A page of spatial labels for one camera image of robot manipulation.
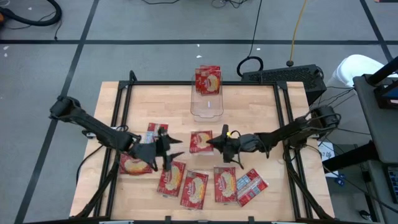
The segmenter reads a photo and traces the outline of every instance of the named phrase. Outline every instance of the wooden tabletop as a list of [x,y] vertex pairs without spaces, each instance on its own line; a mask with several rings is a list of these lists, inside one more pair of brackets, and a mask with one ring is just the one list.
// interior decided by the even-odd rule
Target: wooden tabletop
[[[110,125],[116,99],[118,83],[103,82],[95,110],[95,118]],[[307,99],[302,83],[288,83],[289,96],[294,117],[308,111]],[[284,121],[287,122],[283,93],[280,91]],[[247,221],[254,216],[256,221],[293,221],[293,206],[290,196],[286,166],[282,160],[282,143],[271,150],[270,158],[265,154],[242,153],[244,170],[236,167],[236,178],[255,168],[268,181],[269,187],[254,197],[244,207],[238,204],[223,205],[215,202],[213,167],[222,164],[222,156],[199,156],[189,153],[191,131],[212,130],[213,136],[221,134],[223,124],[229,130],[240,133],[271,132],[279,128],[273,87],[271,86],[224,86],[224,113],[215,123],[197,123],[190,113],[191,86],[135,85],[132,88],[127,125],[129,131],[145,136],[148,123],[169,124],[168,133],[183,143],[173,144],[172,152],[185,151],[178,161],[187,164],[186,169],[209,175],[203,210],[187,210],[180,206],[179,198],[165,198],[156,192],[161,172],[140,176],[119,174],[114,196],[111,218],[113,220],[213,220]],[[118,124],[123,106],[119,110]],[[317,148],[316,140],[308,145]],[[85,156],[99,146],[97,140],[88,140]],[[334,217],[328,186],[319,154],[311,148],[301,150],[302,161],[309,191],[324,210]],[[87,204],[98,188],[105,150],[88,159],[81,169],[80,179],[73,199],[71,215],[76,215]],[[300,212],[305,217],[301,191],[297,188]],[[104,193],[101,214],[104,215],[108,191]]]

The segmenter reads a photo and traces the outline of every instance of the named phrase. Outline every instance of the yellow cable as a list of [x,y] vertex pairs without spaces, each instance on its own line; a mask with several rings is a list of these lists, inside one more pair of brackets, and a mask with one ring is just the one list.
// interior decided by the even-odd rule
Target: yellow cable
[[299,24],[300,24],[300,20],[301,20],[301,17],[303,16],[303,12],[304,12],[305,5],[306,5],[306,4],[307,4],[307,0],[304,0],[303,7],[301,8],[300,15],[298,16],[298,19],[297,19],[296,27],[294,28],[293,40],[292,40],[292,49],[290,50],[290,61],[293,59],[294,41],[296,40],[297,27],[298,27]]

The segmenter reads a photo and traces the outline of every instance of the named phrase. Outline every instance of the clear plastic container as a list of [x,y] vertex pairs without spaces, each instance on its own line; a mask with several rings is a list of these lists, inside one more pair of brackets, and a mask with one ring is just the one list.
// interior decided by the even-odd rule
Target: clear plastic container
[[216,122],[224,113],[223,107],[223,77],[220,77],[218,94],[202,95],[197,92],[195,76],[192,76],[191,114],[198,122]]

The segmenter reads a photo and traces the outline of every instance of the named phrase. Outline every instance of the table leg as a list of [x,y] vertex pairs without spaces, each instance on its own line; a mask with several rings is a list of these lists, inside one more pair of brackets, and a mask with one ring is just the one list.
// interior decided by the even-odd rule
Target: table leg
[[369,143],[363,146],[325,160],[322,163],[330,171],[336,171],[371,159],[379,160],[379,156],[373,142],[369,141]]

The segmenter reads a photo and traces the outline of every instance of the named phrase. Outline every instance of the vacuum hose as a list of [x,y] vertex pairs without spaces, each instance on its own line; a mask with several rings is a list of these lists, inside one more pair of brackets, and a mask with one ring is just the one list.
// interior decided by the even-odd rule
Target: vacuum hose
[[54,0],[47,0],[51,5],[54,6],[55,8],[55,15],[53,18],[46,20],[46,21],[32,21],[29,19],[22,18],[20,16],[15,15],[11,10],[5,9],[0,7],[0,13],[3,14],[5,17],[14,19],[15,21],[21,22],[23,24],[28,24],[31,26],[49,26],[52,24],[57,23],[62,16],[62,10],[61,7],[56,3]]

